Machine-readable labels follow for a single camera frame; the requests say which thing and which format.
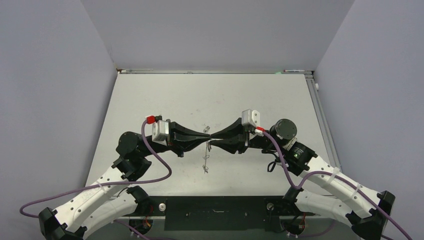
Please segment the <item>metal ring plate with keyrings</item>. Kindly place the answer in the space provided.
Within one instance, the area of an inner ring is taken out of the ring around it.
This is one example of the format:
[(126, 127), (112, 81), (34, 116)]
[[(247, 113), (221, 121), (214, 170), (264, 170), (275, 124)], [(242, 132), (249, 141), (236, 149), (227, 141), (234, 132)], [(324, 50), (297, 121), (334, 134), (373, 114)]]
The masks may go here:
[[(203, 129), (203, 132), (205, 133), (205, 134), (207, 134), (209, 131), (210, 131), (210, 126), (209, 125), (207, 125), (204, 129)], [(207, 162), (208, 162), (208, 158), (210, 157), (210, 155), (209, 155), (209, 152), (210, 152), (210, 150), (212, 149), (212, 147), (211, 147), (211, 145), (210, 145), (210, 140), (207, 140), (206, 142), (205, 142), (205, 153), (204, 153), (204, 156), (203, 156), (203, 160), (204, 160), (204, 163), (203, 163), (203, 165), (202, 165), (202, 168), (203, 168), (203, 171), (204, 171), (204, 174), (208, 174), (209, 173), (209, 168), (208, 168), (208, 166), (207, 166)]]

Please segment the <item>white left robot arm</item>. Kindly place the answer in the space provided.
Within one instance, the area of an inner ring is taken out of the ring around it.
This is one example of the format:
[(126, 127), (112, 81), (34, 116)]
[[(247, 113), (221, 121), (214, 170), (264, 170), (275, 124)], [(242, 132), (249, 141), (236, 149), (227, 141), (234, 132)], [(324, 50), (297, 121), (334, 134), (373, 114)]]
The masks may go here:
[(159, 154), (171, 151), (182, 158), (210, 138), (207, 133), (149, 116), (140, 133), (127, 131), (120, 136), (118, 159), (95, 182), (74, 190), (75, 197), (66, 203), (38, 214), (42, 235), (47, 240), (84, 240), (119, 217), (145, 214), (149, 196), (140, 185), (159, 183), (172, 175)]

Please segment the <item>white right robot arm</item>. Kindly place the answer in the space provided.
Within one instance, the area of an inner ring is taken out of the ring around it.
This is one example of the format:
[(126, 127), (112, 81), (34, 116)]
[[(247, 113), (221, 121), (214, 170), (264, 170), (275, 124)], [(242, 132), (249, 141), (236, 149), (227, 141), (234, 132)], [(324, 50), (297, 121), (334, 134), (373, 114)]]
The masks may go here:
[(239, 118), (213, 133), (210, 144), (231, 154), (242, 154), (249, 148), (273, 154), (290, 185), (282, 201), (287, 213), (321, 215), (348, 225), (361, 239), (381, 239), (395, 196), (389, 191), (372, 190), (347, 177), (299, 142), (296, 135), (295, 123), (286, 118), (268, 130)]

